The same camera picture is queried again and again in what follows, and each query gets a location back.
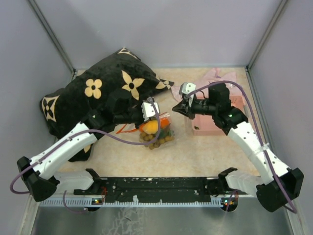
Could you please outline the brown longan bunch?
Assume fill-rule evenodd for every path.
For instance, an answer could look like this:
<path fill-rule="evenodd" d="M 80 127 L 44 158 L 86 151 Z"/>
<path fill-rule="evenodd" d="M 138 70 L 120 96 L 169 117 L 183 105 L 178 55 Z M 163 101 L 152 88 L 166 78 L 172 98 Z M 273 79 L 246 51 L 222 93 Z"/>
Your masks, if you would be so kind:
<path fill-rule="evenodd" d="M 139 135 L 139 140 L 141 142 L 149 142 L 152 139 L 154 139 L 156 137 L 156 134 L 147 134 L 145 132 L 141 133 Z M 174 141 L 175 140 L 175 136 L 172 133 L 172 131 L 164 131 L 162 130 L 157 138 L 157 140 L 155 140 L 154 142 L 150 143 L 150 144 L 146 144 L 144 145 L 145 147 L 149 148 L 150 150 L 153 150 L 155 148 L 159 148 L 162 145 Z"/>

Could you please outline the yellow orange fruit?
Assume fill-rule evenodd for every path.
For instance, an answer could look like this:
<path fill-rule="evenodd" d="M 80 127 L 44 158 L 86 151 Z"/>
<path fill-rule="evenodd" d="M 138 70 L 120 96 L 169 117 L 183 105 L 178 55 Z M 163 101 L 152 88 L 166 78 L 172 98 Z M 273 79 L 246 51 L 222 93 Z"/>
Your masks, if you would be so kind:
<path fill-rule="evenodd" d="M 144 124 L 142 127 L 143 132 L 146 134 L 155 134 L 158 131 L 158 121 L 157 120 L 151 120 Z"/>

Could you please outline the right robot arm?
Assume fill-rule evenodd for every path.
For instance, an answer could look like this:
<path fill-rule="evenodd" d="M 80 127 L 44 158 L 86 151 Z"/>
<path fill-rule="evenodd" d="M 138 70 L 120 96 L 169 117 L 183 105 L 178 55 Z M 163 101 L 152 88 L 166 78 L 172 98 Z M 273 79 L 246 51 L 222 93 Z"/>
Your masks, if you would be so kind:
<path fill-rule="evenodd" d="M 289 210 L 297 213 L 292 203 L 300 194 L 304 180 L 303 172 L 291 169 L 275 155 L 268 144 L 263 143 L 256 124 L 251 125 L 248 117 L 231 104 L 227 81 L 206 85 L 208 98 L 199 99 L 201 91 L 193 83 L 183 83 L 179 94 L 181 102 L 172 110 L 189 119 L 196 115 L 211 116 L 215 125 L 243 150 L 252 162 L 259 176 L 229 168 L 219 174 L 219 190 L 225 194 L 239 190 L 257 197 L 269 212 L 290 205 Z"/>

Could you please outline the clear zip top bag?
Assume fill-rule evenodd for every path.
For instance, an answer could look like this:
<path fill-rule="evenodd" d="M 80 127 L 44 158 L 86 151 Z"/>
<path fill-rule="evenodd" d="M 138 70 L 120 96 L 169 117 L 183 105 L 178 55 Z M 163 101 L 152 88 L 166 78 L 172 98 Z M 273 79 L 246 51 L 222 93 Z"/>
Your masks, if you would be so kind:
<path fill-rule="evenodd" d="M 170 143 L 175 140 L 174 130 L 172 129 L 172 119 L 168 112 L 161 113 L 160 118 L 160 134 L 157 140 L 145 147 L 148 147 L 150 150 L 161 147 L 164 144 Z M 128 124 L 122 126 L 116 134 L 122 133 L 137 133 L 139 135 L 140 142 L 149 142 L 154 139 L 158 132 L 158 122 L 156 118 L 141 124 L 139 127 L 128 128 Z"/>

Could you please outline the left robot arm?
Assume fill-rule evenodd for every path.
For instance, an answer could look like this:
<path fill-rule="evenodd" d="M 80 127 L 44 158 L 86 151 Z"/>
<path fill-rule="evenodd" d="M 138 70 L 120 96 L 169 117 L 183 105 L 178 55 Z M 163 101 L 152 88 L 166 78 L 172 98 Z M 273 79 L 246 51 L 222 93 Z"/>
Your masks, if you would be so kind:
<path fill-rule="evenodd" d="M 148 119 L 148 110 L 154 100 L 149 97 L 132 105 L 131 95 L 120 89 L 112 92 L 107 101 L 90 110 L 81 121 L 49 149 L 32 157 L 17 161 L 19 177 L 36 202 L 56 192 L 80 191 L 98 193 L 102 183 L 94 170 L 60 173 L 59 168 L 88 145 L 103 136 L 110 136 L 119 124 L 141 125 Z"/>

